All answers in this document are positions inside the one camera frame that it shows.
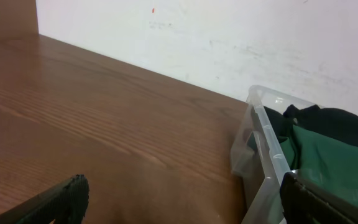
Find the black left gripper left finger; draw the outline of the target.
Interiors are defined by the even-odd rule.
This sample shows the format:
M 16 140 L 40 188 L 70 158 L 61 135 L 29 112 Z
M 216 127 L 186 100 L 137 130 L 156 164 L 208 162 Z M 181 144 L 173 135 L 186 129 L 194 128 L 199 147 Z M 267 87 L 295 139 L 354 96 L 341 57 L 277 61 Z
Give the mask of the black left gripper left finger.
M 81 224 L 89 204 L 90 187 L 77 174 L 0 214 L 7 224 Z

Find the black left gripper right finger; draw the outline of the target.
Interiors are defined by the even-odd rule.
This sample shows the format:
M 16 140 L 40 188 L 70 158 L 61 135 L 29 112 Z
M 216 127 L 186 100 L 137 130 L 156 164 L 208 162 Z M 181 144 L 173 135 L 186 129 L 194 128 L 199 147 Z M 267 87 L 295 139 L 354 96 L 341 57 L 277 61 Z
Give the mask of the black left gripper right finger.
M 280 198 L 288 224 L 358 224 L 358 207 L 299 178 L 293 172 L 287 172 L 283 176 Z

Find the dark green garment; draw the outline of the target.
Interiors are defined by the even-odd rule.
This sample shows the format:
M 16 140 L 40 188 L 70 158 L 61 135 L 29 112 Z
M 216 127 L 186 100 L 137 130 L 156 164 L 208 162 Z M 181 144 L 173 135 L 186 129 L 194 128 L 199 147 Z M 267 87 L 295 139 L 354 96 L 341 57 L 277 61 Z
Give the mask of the dark green garment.
M 277 139 L 291 170 L 358 207 L 358 147 L 295 125 Z

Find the black garment with grey stripe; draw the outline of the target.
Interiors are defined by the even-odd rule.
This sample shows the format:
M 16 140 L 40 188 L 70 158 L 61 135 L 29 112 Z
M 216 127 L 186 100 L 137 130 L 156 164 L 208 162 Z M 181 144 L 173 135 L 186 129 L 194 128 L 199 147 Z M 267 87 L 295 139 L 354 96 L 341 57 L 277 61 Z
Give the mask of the black garment with grey stripe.
M 304 109 L 290 105 L 283 114 L 268 107 L 264 109 L 276 137 L 285 136 L 293 126 L 298 126 L 358 147 L 358 116 L 355 114 L 318 105 Z

